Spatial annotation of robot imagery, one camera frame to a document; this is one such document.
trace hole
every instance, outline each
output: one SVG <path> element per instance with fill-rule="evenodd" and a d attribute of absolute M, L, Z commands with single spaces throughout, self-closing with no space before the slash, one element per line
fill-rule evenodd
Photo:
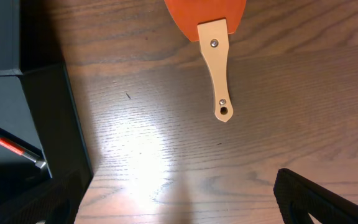
<path fill-rule="evenodd" d="M 221 115 L 225 115 L 227 114 L 227 112 L 228 112 L 227 108 L 225 108 L 224 106 L 221 107 Z"/>

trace orange blade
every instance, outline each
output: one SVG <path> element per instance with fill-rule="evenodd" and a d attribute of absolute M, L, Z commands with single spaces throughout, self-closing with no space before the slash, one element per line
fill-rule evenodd
<path fill-rule="evenodd" d="M 246 0 L 165 0 L 179 29 L 190 41 L 198 41 L 197 25 L 218 19 L 227 20 L 227 32 L 236 31 Z"/>

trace black box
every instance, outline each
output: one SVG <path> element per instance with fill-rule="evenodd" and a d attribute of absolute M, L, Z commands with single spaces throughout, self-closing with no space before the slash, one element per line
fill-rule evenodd
<path fill-rule="evenodd" d="M 93 176 L 63 57 L 42 12 L 42 1 L 0 0 L 0 134 L 47 161 L 42 172 L 0 146 L 0 204 L 74 170 L 83 189 Z"/>

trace wooden table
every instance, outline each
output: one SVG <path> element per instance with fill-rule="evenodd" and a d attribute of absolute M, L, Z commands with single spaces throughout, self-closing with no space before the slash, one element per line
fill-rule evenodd
<path fill-rule="evenodd" d="M 163 0 L 53 0 L 94 167 L 77 224 L 281 223 L 287 167 L 358 204 L 358 0 L 248 0 L 234 116 Z"/>

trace wooden handle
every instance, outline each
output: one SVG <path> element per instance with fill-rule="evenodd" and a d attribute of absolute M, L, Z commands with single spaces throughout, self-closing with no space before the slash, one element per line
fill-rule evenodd
<path fill-rule="evenodd" d="M 200 49 L 208 66 L 214 89 L 214 111 L 217 119 L 226 122 L 233 116 L 229 91 L 227 90 L 227 55 L 229 38 L 226 20 L 207 22 L 197 26 Z"/>

